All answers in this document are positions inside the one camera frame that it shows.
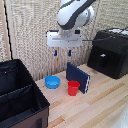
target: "cable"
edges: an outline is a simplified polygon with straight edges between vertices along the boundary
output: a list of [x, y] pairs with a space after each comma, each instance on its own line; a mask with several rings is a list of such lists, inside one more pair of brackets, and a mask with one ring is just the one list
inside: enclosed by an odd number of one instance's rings
[[82, 41], [102, 41], [102, 40], [108, 40], [108, 39], [111, 39], [111, 38], [115, 38], [115, 37], [110, 36], [110, 37], [107, 37], [107, 38], [104, 38], [104, 39], [97, 39], [97, 40], [82, 40]]

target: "blue book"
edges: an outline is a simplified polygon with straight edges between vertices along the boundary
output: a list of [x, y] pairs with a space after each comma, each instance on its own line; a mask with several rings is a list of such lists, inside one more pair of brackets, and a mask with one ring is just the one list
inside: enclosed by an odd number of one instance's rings
[[88, 91], [90, 75], [86, 74], [70, 62], [67, 63], [66, 79], [68, 81], [74, 80], [80, 83], [79, 90], [85, 94]]

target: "bin handle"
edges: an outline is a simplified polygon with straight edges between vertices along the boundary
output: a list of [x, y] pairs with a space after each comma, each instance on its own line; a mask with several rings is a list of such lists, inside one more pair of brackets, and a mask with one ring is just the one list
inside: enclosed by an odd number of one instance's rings
[[42, 118], [40, 118], [39, 120], [37, 120], [36, 126], [37, 126], [37, 128], [42, 128]]

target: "wicker backdrop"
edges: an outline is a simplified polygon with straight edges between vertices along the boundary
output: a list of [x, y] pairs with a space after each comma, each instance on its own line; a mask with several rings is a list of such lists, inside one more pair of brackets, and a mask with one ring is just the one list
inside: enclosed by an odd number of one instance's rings
[[[46, 44], [46, 32], [59, 29], [56, 14], [60, 0], [6, 0], [6, 7], [8, 19], [13, 21], [10, 27], [13, 26], [11, 33], [14, 32], [11, 42], [15, 45], [12, 48], [14, 58], [23, 61], [34, 80], [66, 70], [68, 61], [74, 65], [85, 63], [88, 42], [76, 48], [72, 57], [68, 57], [69, 48], [57, 48], [58, 56], [54, 57], [53, 48]], [[84, 39], [90, 38], [92, 24], [82, 28]]]
[[[6, 0], [13, 41], [13, 56], [26, 65], [34, 80], [66, 70], [67, 62], [81, 65], [87, 62], [91, 42], [83, 42], [75, 48], [72, 57], [68, 57], [70, 48], [54, 50], [46, 45], [46, 32], [58, 30], [56, 14], [60, 0]], [[97, 0], [93, 4], [95, 17], [92, 23], [82, 27], [83, 39], [93, 39], [101, 29], [128, 26], [127, 0]]]

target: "woven wall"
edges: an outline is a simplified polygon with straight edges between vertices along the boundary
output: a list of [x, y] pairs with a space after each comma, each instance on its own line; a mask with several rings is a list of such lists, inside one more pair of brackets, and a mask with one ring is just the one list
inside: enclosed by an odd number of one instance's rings
[[4, 1], [0, 0], [0, 62], [10, 60], [10, 45], [5, 16]]
[[128, 0], [101, 0], [95, 33], [109, 28], [128, 27]]
[[[85, 62], [88, 42], [76, 48], [72, 57], [68, 57], [68, 48], [58, 48], [58, 56], [54, 57], [53, 48], [46, 45], [46, 32], [59, 29], [56, 14], [60, 0], [10, 0], [6, 6], [12, 13], [15, 58], [23, 61], [34, 80], [66, 70], [68, 61], [75, 65]], [[92, 24], [82, 29], [83, 38], [89, 39]]]
[[0, 62], [6, 60], [8, 59], [7, 59], [7, 52], [6, 52], [5, 40], [4, 40], [2, 16], [0, 14]]
[[[46, 32], [59, 29], [56, 13], [60, 0], [10, 0], [9, 6], [16, 58], [23, 61], [35, 80], [66, 70], [68, 61], [76, 66], [85, 63], [91, 42], [75, 48], [72, 57], [68, 57], [69, 48], [58, 48], [58, 56], [54, 57], [54, 50], [46, 45]], [[128, 26], [127, 0], [97, 0], [93, 7], [96, 17], [81, 28], [83, 39], [93, 39], [101, 29]]]

